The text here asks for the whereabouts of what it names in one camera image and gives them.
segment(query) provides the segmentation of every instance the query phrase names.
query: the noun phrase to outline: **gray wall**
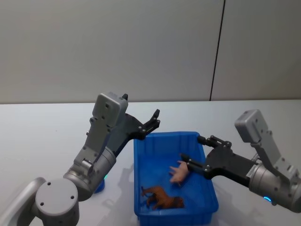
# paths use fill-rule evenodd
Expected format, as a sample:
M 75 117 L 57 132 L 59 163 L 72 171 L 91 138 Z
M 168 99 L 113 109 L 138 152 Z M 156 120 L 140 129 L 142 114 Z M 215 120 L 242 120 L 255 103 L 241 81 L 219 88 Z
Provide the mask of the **gray wall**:
M 301 98 L 299 0 L 1 0 L 0 103 Z

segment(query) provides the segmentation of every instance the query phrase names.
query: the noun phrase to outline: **robotic arm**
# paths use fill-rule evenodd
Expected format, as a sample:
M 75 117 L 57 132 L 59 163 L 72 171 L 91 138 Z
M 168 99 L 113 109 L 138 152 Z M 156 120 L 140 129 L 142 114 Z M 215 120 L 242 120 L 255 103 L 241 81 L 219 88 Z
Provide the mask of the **robotic arm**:
M 159 110 L 142 124 L 126 114 L 127 94 L 98 96 L 87 139 L 73 165 L 61 179 L 33 180 L 0 216 L 1 226 L 28 226 L 34 217 L 44 226 L 75 226 L 79 202 L 92 196 L 131 139 L 145 139 L 159 127 Z
M 231 142 L 211 136 L 198 137 L 202 145 L 213 147 L 205 163 L 192 160 L 182 154 L 189 170 L 203 175 L 206 179 L 222 175 L 249 188 L 272 205 L 279 204 L 292 212 L 301 212 L 301 179 L 299 172 L 283 158 L 274 142 L 272 132 L 259 110 L 244 112 L 235 127 L 245 143 L 257 151 L 251 159 L 239 156 L 231 150 Z

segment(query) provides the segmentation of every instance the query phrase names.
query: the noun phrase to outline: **white tabletop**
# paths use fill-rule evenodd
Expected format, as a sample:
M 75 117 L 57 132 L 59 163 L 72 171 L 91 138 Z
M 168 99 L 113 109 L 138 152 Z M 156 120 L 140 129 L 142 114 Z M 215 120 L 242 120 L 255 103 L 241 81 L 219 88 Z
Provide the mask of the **white tabletop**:
M 89 129 L 94 104 L 0 105 L 0 210 L 20 185 L 36 177 L 60 178 L 72 165 Z M 127 113 L 141 122 L 160 109 L 156 132 L 197 131 L 233 143 L 239 155 L 255 150 L 242 142 L 234 121 L 249 109 L 260 109 L 282 155 L 301 170 L 301 100 L 130 103 Z M 212 226 L 299 226 L 301 214 L 271 206 L 227 178 L 213 184 L 219 209 Z M 133 141 L 117 158 L 106 188 L 80 204 L 79 226 L 135 226 Z M 33 226 L 41 226 L 35 219 Z

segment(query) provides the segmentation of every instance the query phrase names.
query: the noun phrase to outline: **blue plastic bin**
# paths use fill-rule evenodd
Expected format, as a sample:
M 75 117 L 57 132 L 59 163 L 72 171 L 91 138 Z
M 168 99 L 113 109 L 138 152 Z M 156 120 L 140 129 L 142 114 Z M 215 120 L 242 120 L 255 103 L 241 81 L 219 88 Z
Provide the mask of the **blue plastic bin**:
M 151 133 L 145 140 L 134 141 L 134 211 L 140 226 L 190 226 L 209 224 L 218 202 L 211 180 L 190 173 L 183 185 L 169 182 L 169 166 L 178 166 L 180 153 L 197 161 L 205 161 L 202 145 L 197 142 L 197 132 Z M 184 199 L 185 208 L 152 210 L 147 208 L 144 188 L 162 186 L 170 196 Z

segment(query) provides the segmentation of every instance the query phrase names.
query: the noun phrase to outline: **animal figurine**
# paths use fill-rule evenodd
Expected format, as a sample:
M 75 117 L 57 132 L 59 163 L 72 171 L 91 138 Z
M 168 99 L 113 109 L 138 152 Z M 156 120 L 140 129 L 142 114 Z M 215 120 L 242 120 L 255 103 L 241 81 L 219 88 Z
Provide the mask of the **animal figurine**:
M 181 186 L 181 183 L 185 180 L 185 178 L 189 174 L 189 170 L 187 168 L 187 163 L 184 161 L 178 161 L 178 164 L 180 166 L 178 168 L 170 166 L 169 168 L 173 171 L 169 172 L 169 174 L 172 175 L 170 178 L 171 183 L 178 183 L 179 186 Z
M 153 206 L 152 208 L 153 210 L 157 208 L 161 208 L 161 209 L 184 208 L 183 198 L 179 196 L 169 197 L 161 186 L 150 187 L 147 189 L 141 187 L 141 189 L 142 189 L 141 196 L 145 196 L 147 193 L 152 193 L 151 196 L 147 196 L 148 199 L 146 200 L 146 205 L 147 207 L 149 207 L 151 202 L 157 202 Z

